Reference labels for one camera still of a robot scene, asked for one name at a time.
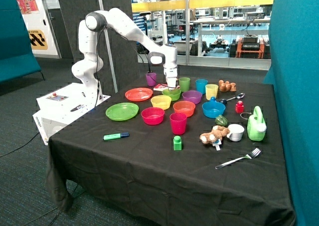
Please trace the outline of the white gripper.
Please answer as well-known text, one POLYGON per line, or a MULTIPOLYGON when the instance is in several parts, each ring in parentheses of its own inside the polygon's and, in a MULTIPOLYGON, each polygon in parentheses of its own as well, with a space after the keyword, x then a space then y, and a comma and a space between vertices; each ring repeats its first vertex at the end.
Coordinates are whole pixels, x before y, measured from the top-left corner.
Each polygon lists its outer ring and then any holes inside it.
POLYGON ((176 86, 177 81, 177 68, 164 68, 164 75, 166 78, 166 83, 168 87, 176 87, 180 89, 180 86, 176 86))

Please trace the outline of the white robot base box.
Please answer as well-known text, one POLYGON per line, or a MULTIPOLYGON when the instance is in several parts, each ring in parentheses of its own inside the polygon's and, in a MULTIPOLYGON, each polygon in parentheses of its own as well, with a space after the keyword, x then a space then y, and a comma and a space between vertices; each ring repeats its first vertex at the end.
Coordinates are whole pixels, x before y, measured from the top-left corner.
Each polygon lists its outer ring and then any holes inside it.
POLYGON ((52 135, 109 98, 109 95, 104 95, 101 91, 94 94, 86 90, 82 83, 71 83, 37 98, 39 111, 33 114, 33 119, 44 144, 47 146, 52 135), (85 106, 77 111, 70 111, 78 105, 85 106))

